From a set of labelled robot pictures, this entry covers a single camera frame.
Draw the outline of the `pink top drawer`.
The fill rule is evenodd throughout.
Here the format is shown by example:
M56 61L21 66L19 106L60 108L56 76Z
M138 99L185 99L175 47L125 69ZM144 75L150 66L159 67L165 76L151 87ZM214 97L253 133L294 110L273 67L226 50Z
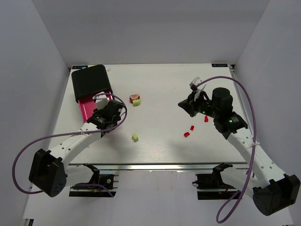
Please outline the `pink top drawer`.
M99 95L106 95L109 101L114 99L114 97L112 96L112 91L105 90L99 93L89 94L78 100L82 120L84 123L92 116L94 111L97 111L95 100L93 99L93 97Z

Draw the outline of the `red flower printed lego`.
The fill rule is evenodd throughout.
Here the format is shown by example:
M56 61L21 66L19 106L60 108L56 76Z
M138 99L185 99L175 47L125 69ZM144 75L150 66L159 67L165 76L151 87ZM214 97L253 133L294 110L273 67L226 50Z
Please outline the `red flower printed lego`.
M129 101L130 103L133 103L134 100L138 100L140 99L140 95L139 94L133 94L129 96Z

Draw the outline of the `light green curved lego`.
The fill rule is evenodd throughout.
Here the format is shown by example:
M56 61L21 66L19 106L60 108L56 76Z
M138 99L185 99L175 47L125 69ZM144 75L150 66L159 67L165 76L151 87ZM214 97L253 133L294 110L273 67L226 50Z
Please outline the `light green curved lego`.
M141 100L140 99L135 99L132 101L133 106L139 106L141 104Z

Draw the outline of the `light green small lego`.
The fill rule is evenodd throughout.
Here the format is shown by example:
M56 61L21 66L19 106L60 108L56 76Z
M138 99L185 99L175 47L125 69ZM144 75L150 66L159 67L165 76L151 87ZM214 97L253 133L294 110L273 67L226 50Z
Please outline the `light green small lego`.
M137 141L139 140L139 137L138 137L138 135L137 135L136 133L133 133L133 134L132 134L132 140L133 140L134 142L137 142Z

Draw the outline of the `black drawer cabinet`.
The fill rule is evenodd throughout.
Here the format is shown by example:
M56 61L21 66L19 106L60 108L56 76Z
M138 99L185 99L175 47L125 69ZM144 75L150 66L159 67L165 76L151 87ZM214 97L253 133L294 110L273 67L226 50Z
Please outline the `black drawer cabinet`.
M72 85L75 100L78 103L83 97L110 91L112 93L111 83L104 65L80 65L73 66L71 72Z

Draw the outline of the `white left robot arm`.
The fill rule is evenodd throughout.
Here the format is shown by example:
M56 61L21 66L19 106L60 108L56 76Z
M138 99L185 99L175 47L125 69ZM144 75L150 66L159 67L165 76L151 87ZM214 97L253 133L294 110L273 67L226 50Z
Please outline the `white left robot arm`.
M38 150L33 158L29 181L50 197L57 196L66 186L97 186L98 168L88 163L75 167L69 164L90 144L117 126L124 108L123 103L111 100L104 108L92 114L78 134L70 136L48 151Z

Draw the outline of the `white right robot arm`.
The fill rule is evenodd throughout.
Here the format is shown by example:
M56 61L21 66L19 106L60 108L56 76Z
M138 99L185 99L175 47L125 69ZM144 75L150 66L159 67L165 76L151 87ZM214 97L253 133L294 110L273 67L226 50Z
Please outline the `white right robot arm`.
M260 144L252 140L247 123L233 111L232 102L233 97L228 89L215 88L211 98L204 91L193 91L178 106L191 117L197 113L211 117L217 131L241 154L255 177L250 178L244 188L247 175L230 163L221 163L213 168L210 180L197 182L197 185L199 188L230 185L245 191L257 209L269 216L296 202L301 182L296 175L287 175Z

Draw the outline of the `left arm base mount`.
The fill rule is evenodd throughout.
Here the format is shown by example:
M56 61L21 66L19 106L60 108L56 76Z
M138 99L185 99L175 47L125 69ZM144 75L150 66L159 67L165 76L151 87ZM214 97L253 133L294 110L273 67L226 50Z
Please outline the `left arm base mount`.
M67 175L70 197L113 198L119 186L116 172L105 172L91 164L68 166Z

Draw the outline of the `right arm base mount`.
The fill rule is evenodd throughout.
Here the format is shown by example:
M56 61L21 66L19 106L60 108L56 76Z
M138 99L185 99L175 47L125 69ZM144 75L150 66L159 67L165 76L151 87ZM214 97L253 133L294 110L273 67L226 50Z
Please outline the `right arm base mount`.
M211 173L196 174L192 185L197 189L198 200L227 200L238 190L222 181L221 172L233 168L232 164L221 163Z

